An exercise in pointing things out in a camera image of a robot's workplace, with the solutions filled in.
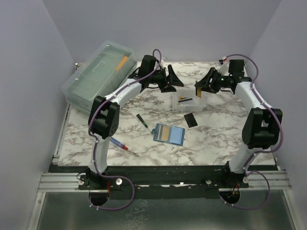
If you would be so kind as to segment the black credit card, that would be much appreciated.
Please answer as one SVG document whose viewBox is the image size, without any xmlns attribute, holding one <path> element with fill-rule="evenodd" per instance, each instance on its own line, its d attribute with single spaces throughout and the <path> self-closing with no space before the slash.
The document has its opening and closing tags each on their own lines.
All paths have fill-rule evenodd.
<svg viewBox="0 0 307 230">
<path fill-rule="evenodd" d="M 198 123 L 197 123 L 193 113 L 189 113 L 189 114 L 184 115 L 184 118 L 185 118 L 189 128 L 198 126 Z"/>
</svg>

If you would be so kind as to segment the blue leather card holder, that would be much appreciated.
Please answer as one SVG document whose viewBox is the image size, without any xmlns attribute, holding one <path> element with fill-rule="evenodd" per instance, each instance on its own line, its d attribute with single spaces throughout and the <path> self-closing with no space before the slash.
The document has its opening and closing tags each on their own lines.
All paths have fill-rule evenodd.
<svg viewBox="0 0 307 230">
<path fill-rule="evenodd" d="M 157 139 L 157 133 L 160 126 L 166 126 L 164 124 L 156 124 L 156 127 L 152 130 L 153 132 L 153 141 L 162 142 L 166 144 L 176 145 L 176 146 L 183 146 L 184 143 L 184 136 L 185 136 L 185 128 L 177 127 L 177 126 L 169 126 L 170 133 L 169 133 L 169 140 L 168 141 L 160 141 Z"/>
</svg>

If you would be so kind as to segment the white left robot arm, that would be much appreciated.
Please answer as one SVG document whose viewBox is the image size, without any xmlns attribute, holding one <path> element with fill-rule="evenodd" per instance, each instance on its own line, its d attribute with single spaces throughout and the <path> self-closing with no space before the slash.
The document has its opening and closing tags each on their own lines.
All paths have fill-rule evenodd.
<svg viewBox="0 0 307 230">
<path fill-rule="evenodd" d="M 175 92 L 176 86 L 184 86 L 171 65 L 163 67 L 161 57 L 145 55 L 141 65 L 128 76 L 122 86 L 105 97 L 97 96 L 94 99 L 88 120 L 88 133 L 95 138 L 89 165 L 89 169 L 95 172 L 90 177 L 90 184 L 95 189 L 102 189 L 106 185 L 106 177 L 102 173 L 107 169 L 110 139 L 119 126 L 120 108 L 151 84 L 157 85 L 162 93 Z"/>
</svg>

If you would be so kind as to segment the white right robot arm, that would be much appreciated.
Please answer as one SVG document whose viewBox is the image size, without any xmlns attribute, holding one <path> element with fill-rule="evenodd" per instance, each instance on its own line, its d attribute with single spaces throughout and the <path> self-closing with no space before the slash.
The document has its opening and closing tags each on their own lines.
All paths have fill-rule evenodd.
<svg viewBox="0 0 307 230">
<path fill-rule="evenodd" d="M 260 153 L 273 153 L 283 142 L 282 117 L 280 109 L 271 107 L 259 94 L 255 78 L 245 76 L 244 60 L 232 56 L 219 60 L 219 69 L 209 72 L 195 83 L 196 95 L 200 92 L 218 93 L 230 90 L 244 103 L 248 117 L 242 129 L 243 144 L 236 155 L 227 163 L 228 172 L 221 175 L 223 186 L 230 188 L 238 182 L 236 174 L 243 174 Z"/>
</svg>

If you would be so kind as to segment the white plastic card tray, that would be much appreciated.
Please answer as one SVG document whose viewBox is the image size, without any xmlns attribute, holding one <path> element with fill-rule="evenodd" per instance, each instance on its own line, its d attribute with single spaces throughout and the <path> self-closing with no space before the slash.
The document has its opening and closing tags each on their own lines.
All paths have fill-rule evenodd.
<svg viewBox="0 0 307 230">
<path fill-rule="evenodd" d="M 202 112 L 206 108 L 204 96 L 198 97 L 191 88 L 177 89 L 172 93 L 172 110 L 177 112 Z"/>
</svg>

